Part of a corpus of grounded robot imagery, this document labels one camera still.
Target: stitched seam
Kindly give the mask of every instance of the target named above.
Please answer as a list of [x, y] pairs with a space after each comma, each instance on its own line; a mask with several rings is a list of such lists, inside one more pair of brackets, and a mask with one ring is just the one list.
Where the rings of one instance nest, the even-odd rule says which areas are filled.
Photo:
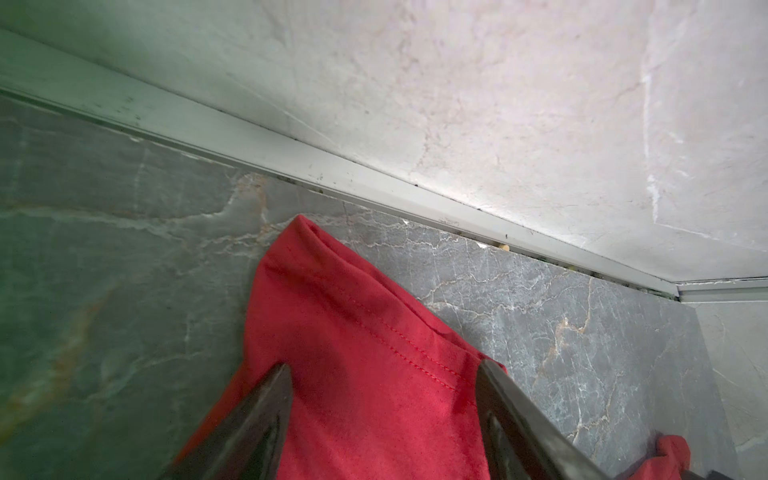
[[[325, 280], [325, 281], [328, 281], [328, 279], [326, 279], [326, 278], [324, 278], [324, 277], [322, 277], [322, 276], [316, 275], [315, 273], [311, 273], [310, 275], [313, 275], [315, 278], [317, 278], [317, 279], [319, 279], [319, 280]], [[425, 352], [424, 350], [420, 349], [420, 348], [419, 348], [419, 347], [418, 347], [418, 346], [417, 346], [417, 345], [416, 345], [416, 344], [415, 344], [413, 341], [411, 341], [411, 339], [409, 339], [408, 337], [406, 337], [405, 335], [403, 335], [403, 334], [402, 334], [402, 333], [401, 333], [399, 330], [397, 330], [395, 327], [393, 327], [393, 326], [389, 325], [389, 324], [388, 324], [388, 323], [387, 323], [387, 322], [386, 322], [386, 321], [385, 321], [385, 320], [384, 320], [384, 319], [383, 319], [383, 318], [382, 318], [380, 315], [377, 315], [377, 314], [375, 314], [375, 313], [374, 313], [373, 311], [371, 311], [371, 310], [370, 310], [370, 309], [369, 309], [367, 306], [365, 306], [365, 305], [363, 305], [362, 303], [360, 303], [360, 302], [358, 302], [357, 300], [355, 300], [355, 299], [352, 297], [352, 295], [350, 295], [350, 294], [349, 294], [349, 293], [348, 293], [346, 290], [344, 290], [342, 287], [340, 287], [340, 286], [338, 286], [338, 285], [334, 284], [332, 281], [331, 281], [331, 282], [329, 282], [329, 283], [330, 283], [330, 284], [333, 286], [333, 288], [335, 288], [335, 289], [337, 289], [338, 291], [340, 291], [341, 293], [343, 293], [343, 294], [344, 294], [344, 295], [345, 295], [345, 296], [346, 296], [346, 297], [347, 297], [347, 298], [348, 298], [348, 299], [349, 299], [351, 302], [355, 303], [357, 306], [359, 306], [360, 308], [362, 308], [363, 310], [365, 310], [365, 311], [366, 311], [366, 312], [367, 312], [369, 315], [371, 315], [371, 316], [374, 316], [375, 318], [379, 319], [379, 321], [381, 321], [381, 323], [383, 323], [383, 324], [384, 324], [384, 326], [386, 326], [387, 328], [389, 328], [390, 330], [392, 330], [394, 333], [397, 333], [397, 334], [400, 336], [400, 338], [402, 338], [402, 339], [404, 339], [406, 342], [408, 342], [408, 343], [409, 343], [409, 344], [410, 344], [410, 345], [411, 345], [413, 348], [415, 348], [415, 349], [416, 349], [416, 351], [418, 351], [419, 353], [421, 353], [421, 354], [422, 354], [423, 356], [425, 356], [427, 359], [429, 359], [430, 361], [432, 361], [432, 362], [433, 362], [433, 363], [435, 363], [436, 365], [438, 365], [438, 366], [442, 367], [442, 368], [443, 368], [443, 369], [444, 369], [446, 372], [450, 372], [450, 373], [452, 373], [453, 375], [457, 376], [457, 377], [458, 377], [460, 380], [462, 380], [463, 382], [465, 382], [467, 385], [469, 385], [469, 386], [472, 386], [472, 383], [471, 383], [471, 382], [469, 382], [469, 380], [467, 380], [466, 378], [464, 378], [464, 377], [463, 377], [463, 376], [462, 376], [460, 373], [458, 373], [458, 372], [456, 372], [456, 371], [454, 371], [454, 370], [450, 369], [449, 367], [447, 367], [447, 366], [443, 365], [443, 364], [442, 364], [442, 363], [440, 363], [439, 361], [437, 361], [437, 360], [433, 359], [433, 358], [432, 358], [432, 357], [431, 357], [431, 356], [430, 356], [430, 355], [429, 355], [427, 352]]]
[[342, 292], [344, 292], [344, 294], [345, 294], [345, 295], [346, 295], [346, 296], [347, 296], [347, 297], [348, 297], [350, 300], [352, 300], [352, 301], [353, 301], [355, 304], [357, 304], [358, 306], [360, 306], [360, 307], [361, 307], [363, 310], [365, 310], [365, 311], [366, 311], [366, 312], [368, 312], [370, 315], [373, 315], [373, 316], [375, 316], [376, 318], [378, 318], [379, 320], [381, 320], [381, 323], [383, 323], [383, 324], [384, 324], [384, 326], [386, 326], [387, 328], [389, 328], [390, 330], [392, 330], [394, 333], [397, 333], [398, 335], [400, 335], [400, 338], [402, 338], [402, 339], [404, 339], [406, 342], [408, 342], [408, 343], [409, 343], [409, 344], [410, 344], [410, 345], [411, 345], [413, 348], [415, 348], [415, 349], [416, 349], [416, 351], [418, 351], [419, 353], [421, 353], [421, 354], [422, 354], [423, 356], [425, 356], [427, 359], [431, 360], [431, 361], [432, 361], [433, 363], [435, 363], [436, 365], [438, 365], [438, 366], [441, 366], [441, 367], [442, 367], [442, 368], [443, 368], [443, 369], [444, 369], [446, 372], [450, 372], [450, 373], [452, 373], [452, 374], [456, 375], [456, 376], [457, 376], [457, 377], [458, 377], [460, 380], [462, 380], [463, 382], [466, 382], [466, 383], [467, 383], [467, 385], [471, 385], [471, 384], [469, 383], [469, 380], [467, 380], [467, 379], [465, 379], [463, 376], [461, 376], [461, 374], [460, 374], [460, 373], [458, 373], [458, 372], [456, 372], [456, 371], [454, 371], [454, 370], [450, 369], [449, 367], [447, 367], [447, 366], [443, 365], [442, 363], [438, 362], [437, 360], [433, 359], [431, 356], [429, 356], [429, 354], [428, 354], [427, 352], [425, 352], [424, 350], [420, 349], [420, 348], [419, 348], [419, 347], [418, 347], [418, 346], [417, 346], [417, 345], [416, 345], [414, 342], [412, 342], [412, 341], [411, 341], [411, 339], [409, 339], [408, 337], [406, 337], [405, 335], [403, 335], [403, 334], [402, 334], [402, 333], [401, 333], [399, 330], [397, 330], [397, 329], [396, 329], [394, 326], [391, 326], [391, 325], [389, 325], [389, 324], [388, 324], [388, 323], [387, 323], [387, 322], [386, 322], [386, 321], [385, 321], [385, 320], [384, 320], [384, 319], [383, 319], [381, 316], [378, 316], [378, 315], [376, 315], [376, 314], [375, 314], [374, 312], [372, 312], [372, 311], [371, 311], [371, 310], [370, 310], [368, 307], [366, 307], [366, 306], [362, 305], [360, 302], [358, 302], [357, 300], [353, 299], [353, 298], [352, 298], [352, 297], [351, 297], [351, 296], [350, 296], [350, 295], [349, 295], [349, 294], [348, 294], [348, 293], [347, 293], [347, 292], [346, 292], [346, 291], [345, 291], [343, 288], [341, 288], [340, 286], [335, 286], [335, 287], [336, 287], [337, 289], [341, 290]]
[[[286, 245], [286, 250], [288, 250], [288, 252], [291, 254], [291, 256], [293, 257], [293, 259], [294, 259], [294, 260], [297, 260], [297, 258], [296, 258], [296, 254], [295, 254], [295, 253], [293, 252], [293, 250], [291, 250], [291, 249], [290, 249], [290, 247], [288, 247], [287, 245]], [[323, 280], [323, 281], [326, 281], [326, 282], [327, 282], [327, 280], [326, 280], [326, 279], [324, 279], [323, 277], [321, 277], [320, 275], [316, 275], [315, 273], [310, 273], [310, 275], [314, 276], [314, 277], [315, 277], [315, 278], [317, 278], [318, 280]], [[348, 297], [350, 300], [352, 300], [352, 301], [353, 301], [354, 303], [356, 303], [357, 305], [361, 306], [361, 307], [362, 307], [362, 308], [363, 308], [365, 311], [367, 311], [368, 313], [371, 313], [371, 311], [370, 311], [370, 310], [368, 310], [368, 309], [367, 309], [367, 308], [365, 308], [363, 305], [361, 305], [359, 302], [357, 302], [356, 300], [354, 300], [354, 299], [353, 299], [353, 298], [352, 298], [352, 297], [351, 297], [351, 296], [350, 296], [350, 295], [349, 295], [349, 294], [348, 294], [348, 293], [347, 293], [345, 290], [341, 289], [341, 288], [340, 288], [340, 287], [338, 287], [337, 285], [334, 285], [334, 284], [333, 284], [333, 282], [330, 282], [329, 284], [333, 285], [333, 286], [334, 286], [335, 288], [337, 288], [338, 290], [341, 290], [341, 291], [342, 291], [342, 292], [343, 292], [343, 293], [344, 293], [344, 294], [345, 294], [345, 295], [346, 295], [346, 296], [347, 296], [347, 297]], [[453, 388], [452, 386], [450, 386], [449, 384], [447, 384], [447, 383], [443, 382], [441, 379], [437, 378], [436, 376], [434, 376], [433, 374], [431, 374], [430, 372], [428, 372], [426, 369], [422, 368], [421, 366], [418, 366], [418, 365], [416, 365], [416, 364], [415, 364], [415, 363], [414, 363], [414, 362], [413, 362], [411, 359], [409, 359], [408, 357], [406, 357], [406, 356], [405, 356], [405, 355], [403, 355], [402, 353], [398, 352], [398, 351], [395, 349], [395, 347], [393, 347], [393, 346], [389, 345], [389, 344], [386, 342], [386, 340], [384, 340], [384, 339], [383, 339], [383, 338], [381, 338], [380, 336], [376, 335], [376, 333], [375, 333], [375, 332], [373, 332], [371, 329], [369, 329], [367, 326], [365, 326], [365, 324], [363, 324], [363, 323], [362, 323], [362, 322], [361, 322], [359, 319], [355, 318], [355, 319], [353, 319], [353, 320], [354, 320], [354, 322], [355, 322], [355, 323], [357, 323], [358, 325], [360, 325], [360, 327], [361, 327], [362, 329], [364, 329], [364, 330], [365, 330], [365, 331], [366, 331], [366, 332], [367, 332], [367, 333], [368, 333], [370, 336], [372, 336], [373, 338], [375, 338], [375, 339], [377, 339], [378, 341], [380, 341], [380, 342], [381, 342], [381, 344], [383, 344], [384, 346], [388, 347], [388, 348], [389, 348], [390, 350], [392, 350], [392, 351], [393, 351], [393, 352], [394, 352], [394, 353], [395, 353], [397, 356], [399, 356], [400, 358], [402, 358], [402, 359], [403, 359], [403, 360], [405, 360], [406, 362], [410, 363], [410, 364], [411, 364], [411, 365], [412, 365], [414, 368], [416, 368], [416, 369], [418, 369], [418, 370], [421, 370], [421, 371], [422, 371], [422, 372], [424, 372], [424, 373], [425, 373], [425, 374], [426, 374], [426, 375], [427, 375], [429, 378], [431, 378], [431, 379], [435, 380], [437, 383], [439, 383], [440, 385], [444, 386], [445, 388], [447, 388], [447, 389], [449, 389], [449, 390], [451, 390], [451, 391], [453, 391], [453, 392], [455, 392], [455, 393], [458, 393], [458, 390], [457, 390], [457, 389], [455, 389], [455, 388]], [[470, 405], [474, 406], [475, 408], [477, 408], [477, 403], [475, 403], [475, 401], [474, 401], [474, 400], [471, 400], [471, 399], [469, 399], [469, 400], [468, 400], [468, 403], [469, 403]]]

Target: red towel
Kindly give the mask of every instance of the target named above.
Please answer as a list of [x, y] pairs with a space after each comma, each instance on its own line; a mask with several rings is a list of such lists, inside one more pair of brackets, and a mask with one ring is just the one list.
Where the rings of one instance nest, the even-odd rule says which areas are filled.
[[278, 479], [488, 478], [475, 404], [488, 357], [305, 217], [259, 264], [243, 348], [179, 458], [286, 362], [294, 400]]
[[643, 462], [629, 480], [680, 480], [680, 473], [690, 468], [690, 449], [683, 437], [659, 437], [656, 449], [658, 456]]

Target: marble tile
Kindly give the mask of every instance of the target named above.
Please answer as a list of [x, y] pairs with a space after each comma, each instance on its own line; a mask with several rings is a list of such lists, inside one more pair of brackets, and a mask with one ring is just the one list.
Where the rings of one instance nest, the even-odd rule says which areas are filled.
[[240, 362], [251, 277], [298, 213], [609, 475], [663, 432], [737, 476], [687, 306], [4, 99], [0, 147], [0, 477], [153, 478]]

